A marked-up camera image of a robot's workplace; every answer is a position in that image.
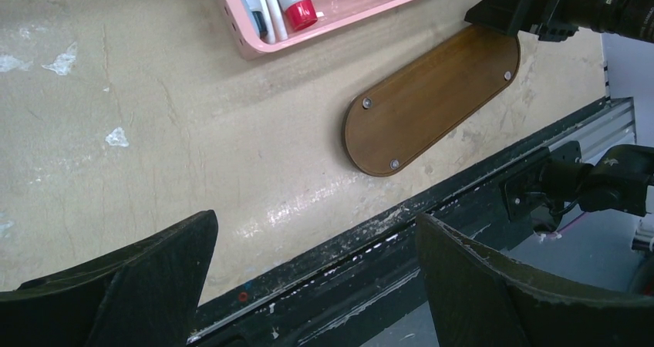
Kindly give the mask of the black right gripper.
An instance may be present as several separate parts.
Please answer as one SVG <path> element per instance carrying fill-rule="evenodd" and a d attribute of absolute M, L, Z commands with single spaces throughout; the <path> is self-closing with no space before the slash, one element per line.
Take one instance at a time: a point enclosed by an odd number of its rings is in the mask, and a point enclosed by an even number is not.
<path fill-rule="evenodd" d="M 516 36 L 529 11 L 531 34 L 541 41 L 562 42 L 580 28 L 611 32 L 612 9 L 613 0 L 481 0 L 464 21 Z"/>

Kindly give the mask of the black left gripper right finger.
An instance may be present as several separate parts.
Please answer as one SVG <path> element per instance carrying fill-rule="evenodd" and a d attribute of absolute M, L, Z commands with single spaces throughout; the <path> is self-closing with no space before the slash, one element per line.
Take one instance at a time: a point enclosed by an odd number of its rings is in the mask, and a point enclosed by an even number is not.
<path fill-rule="evenodd" d="M 653 299 L 569 280 L 416 217 L 416 251 L 441 346 L 651 346 Z"/>

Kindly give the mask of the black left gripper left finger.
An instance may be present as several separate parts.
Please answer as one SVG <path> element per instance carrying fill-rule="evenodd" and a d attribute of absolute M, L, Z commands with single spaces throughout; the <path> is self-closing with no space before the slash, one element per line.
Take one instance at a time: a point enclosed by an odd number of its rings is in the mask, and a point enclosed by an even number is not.
<path fill-rule="evenodd" d="M 218 222 L 198 212 L 126 247 L 1 294 L 3 346 L 184 346 Z"/>

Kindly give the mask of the oval wooden tray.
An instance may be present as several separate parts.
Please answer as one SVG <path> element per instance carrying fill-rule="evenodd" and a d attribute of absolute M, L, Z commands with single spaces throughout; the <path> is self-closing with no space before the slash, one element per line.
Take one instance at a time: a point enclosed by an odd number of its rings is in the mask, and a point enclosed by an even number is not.
<path fill-rule="evenodd" d="M 460 30 L 352 99 L 346 156 L 367 175 L 397 174 L 509 87 L 520 64 L 517 36 Z"/>

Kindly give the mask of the pink plastic basket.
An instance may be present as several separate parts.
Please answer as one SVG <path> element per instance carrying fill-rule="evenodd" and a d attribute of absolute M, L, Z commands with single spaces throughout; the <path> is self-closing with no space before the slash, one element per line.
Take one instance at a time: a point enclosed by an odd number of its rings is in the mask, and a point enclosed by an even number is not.
<path fill-rule="evenodd" d="M 416 0 L 217 0 L 244 59 L 282 51 Z"/>

